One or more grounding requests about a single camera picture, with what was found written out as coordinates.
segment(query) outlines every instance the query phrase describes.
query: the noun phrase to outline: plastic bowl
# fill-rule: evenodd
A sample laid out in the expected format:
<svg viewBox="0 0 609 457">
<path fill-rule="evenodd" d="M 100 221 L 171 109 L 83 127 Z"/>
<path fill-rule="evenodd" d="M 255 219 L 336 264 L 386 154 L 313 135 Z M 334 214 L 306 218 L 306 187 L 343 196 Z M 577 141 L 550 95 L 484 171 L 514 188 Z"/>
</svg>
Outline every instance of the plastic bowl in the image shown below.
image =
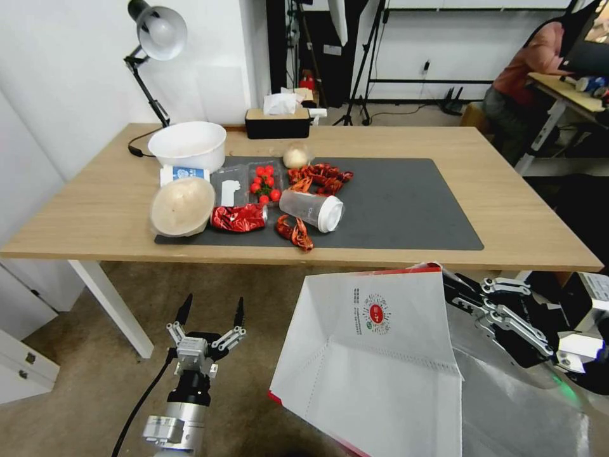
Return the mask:
<svg viewBox="0 0 609 457">
<path fill-rule="evenodd" d="M 218 124 L 175 124 L 152 135 L 148 149 L 162 165 L 208 169 L 213 173 L 224 164 L 226 130 Z"/>
<path fill-rule="evenodd" d="M 161 187 L 152 200 L 150 223 L 159 235 L 190 236 L 205 230 L 214 208 L 214 187 L 202 178 L 182 178 Z"/>
</svg>

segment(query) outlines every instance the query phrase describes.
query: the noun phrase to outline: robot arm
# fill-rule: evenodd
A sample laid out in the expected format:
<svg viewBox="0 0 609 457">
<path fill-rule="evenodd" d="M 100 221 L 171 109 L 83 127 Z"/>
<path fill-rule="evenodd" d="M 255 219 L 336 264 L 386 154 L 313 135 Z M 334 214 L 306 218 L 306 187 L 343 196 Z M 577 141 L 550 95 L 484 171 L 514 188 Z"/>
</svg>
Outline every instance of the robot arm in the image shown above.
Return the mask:
<svg viewBox="0 0 609 457">
<path fill-rule="evenodd" d="M 561 303 L 538 303 L 529 284 L 485 279 L 481 284 L 444 271 L 449 305 L 469 313 L 475 326 L 523 368 L 550 361 L 582 387 L 609 395 L 609 278 L 578 273 Z"/>
<path fill-rule="evenodd" d="M 192 297 L 184 306 L 190 307 Z M 182 319 L 167 324 L 167 331 L 176 344 L 178 364 L 175 374 L 180 377 L 178 386 L 167 397 L 164 416 L 149 416 L 144 427 L 146 441 L 161 451 L 157 456 L 196 456 L 203 441 L 205 410 L 211 403 L 209 388 L 218 372 L 217 361 L 226 357 L 245 338 L 243 327 L 243 297 L 237 305 L 233 328 L 224 335 L 190 332 L 182 328 L 188 312 Z"/>
</svg>

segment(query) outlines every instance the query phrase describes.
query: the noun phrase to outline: tripod stand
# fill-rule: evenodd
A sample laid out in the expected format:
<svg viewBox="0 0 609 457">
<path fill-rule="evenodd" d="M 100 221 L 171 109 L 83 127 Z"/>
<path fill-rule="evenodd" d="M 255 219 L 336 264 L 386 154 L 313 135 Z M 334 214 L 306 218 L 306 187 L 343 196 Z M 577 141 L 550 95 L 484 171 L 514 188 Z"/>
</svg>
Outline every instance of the tripod stand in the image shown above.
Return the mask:
<svg viewBox="0 0 609 457">
<path fill-rule="evenodd" d="M 374 38 L 374 45 L 372 46 L 372 56 L 370 58 L 370 68 L 368 70 L 368 80 L 370 80 L 370 76 L 372 75 L 372 65 L 374 64 L 374 52 L 376 51 L 376 40 L 379 35 L 379 28 L 381 24 L 381 15 L 383 14 L 383 10 L 385 9 L 385 0 L 379 0 L 379 6 L 376 8 L 376 14 L 374 15 L 374 21 L 372 23 L 372 28 L 370 29 L 370 36 L 368 37 L 368 42 L 363 46 L 363 57 L 362 62 L 360 64 L 360 69 L 357 72 L 357 78 L 355 79 L 355 86 L 353 87 L 353 93 L 351 94 L 351 98 L 349 100 L 349 107 L 347 108 L 347 113 L 341 117 L 338 121 L 336 121 L 333 125 L 338 125 L 343 123 L 343 125 L 347 126 L 353 125 L 353 120 L 351 119 L 351 111 L 353 110 L 353 105 L 355 104 L 355 97 L 357 95 L 357 88 L 360 85 L 360 80 L 362 79 L 363 68 L 366 65 L 366 59 L 368 58 L 368 52 L 370 51 L 370 44 L 372 44 L 372 38 Z M 368 99 L 368 85 L 366 85 L 366 100 Z M 366 104 L 363 104 L 363 111 L 366 113 L 366 120 L 363 122 L 364 125 L 368 125 L 370 123 L 370 114 L 366 109 Z"/>
</svg>

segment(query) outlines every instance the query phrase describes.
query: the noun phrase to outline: black tissue box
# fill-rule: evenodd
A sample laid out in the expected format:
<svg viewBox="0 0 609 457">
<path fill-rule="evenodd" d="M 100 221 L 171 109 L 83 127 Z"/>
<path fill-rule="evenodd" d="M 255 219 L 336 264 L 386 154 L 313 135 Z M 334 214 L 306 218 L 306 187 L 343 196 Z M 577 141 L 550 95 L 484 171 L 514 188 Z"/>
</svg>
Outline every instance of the black tissue box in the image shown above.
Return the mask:
<svg viewBox="0 0 609 457">
<path fill-rule="evenodd" d="M 276 116 L 266 116 L 261 109 L 249 109 L 246 113 L 250 140 L 308 138 L 310 127 L 311 117 L 305 108 L 297 108 L 294 114 Z"/>
</svg>

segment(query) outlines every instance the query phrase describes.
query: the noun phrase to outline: wooden table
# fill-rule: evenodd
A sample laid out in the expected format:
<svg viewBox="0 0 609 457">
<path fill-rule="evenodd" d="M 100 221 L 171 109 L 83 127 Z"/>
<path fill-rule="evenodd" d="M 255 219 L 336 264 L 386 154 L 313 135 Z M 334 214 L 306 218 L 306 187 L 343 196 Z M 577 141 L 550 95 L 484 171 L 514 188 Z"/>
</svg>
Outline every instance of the wooden table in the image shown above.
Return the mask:
<svg viewBox="0 0 609 457">
<path fill-rule="evenodd" d="M 546 123 L 531 145 L 534 151 L 541 149 L 566 109 L 578 113 L 592 123 L 597 123 L 596 114 L 605 110 L 601 100 L 593 98 L 589 93 L 576 91 L 571 84 L 561 81 L 559 76 L 529 73 L 528 81 L 555 99 L 548 111 L 549 117 Z M 522 176 L 563 176 L 573 173 L 609 176 L 609 161 L 606 159 L 562 157 L 548 159 L 525 154 L 514 168 Z"/>
<path fill-rule="evenodd" d="M 433 159 L 484 243 L 482 251 L 314 249 L 303 253 L 288 243 L 284 248 L 158 245 L 148 225 L 148 209 L 159 188 L 159 164 L 155 159 L 134 157 L 126 148 L 131 138 L 155 127 L 127 126 L 0 251 L 5 257 L 68 259 L 144 357 L 150 356 L 152 343 L 97 261 L 357 269 L 400 268 L 435 260 L 461 269 L 569 272 L 602 268 L 474 128 L 317 127 L 305 141 L 317 157 Z M 280 156 L 289 142 L 248 140 L 243 132 L 229 132 L 226 154 Z"/>
</svg>

